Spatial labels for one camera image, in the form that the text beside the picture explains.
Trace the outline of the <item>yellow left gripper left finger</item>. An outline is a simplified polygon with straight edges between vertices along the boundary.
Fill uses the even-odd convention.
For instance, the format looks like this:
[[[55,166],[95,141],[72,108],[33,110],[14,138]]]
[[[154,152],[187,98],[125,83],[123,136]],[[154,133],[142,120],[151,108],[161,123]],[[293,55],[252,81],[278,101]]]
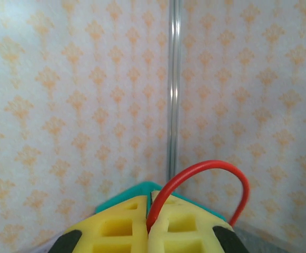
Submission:
[[[147,252],[147,196],[109,207],[61,235],[50,252]]]

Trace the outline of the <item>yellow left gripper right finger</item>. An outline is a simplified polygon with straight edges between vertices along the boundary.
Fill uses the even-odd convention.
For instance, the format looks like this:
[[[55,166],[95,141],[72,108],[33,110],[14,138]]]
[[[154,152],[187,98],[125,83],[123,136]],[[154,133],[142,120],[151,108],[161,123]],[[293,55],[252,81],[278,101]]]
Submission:
[[[148,252],[248,252],[222,218],[177,196],[169,196],[151,227]]]

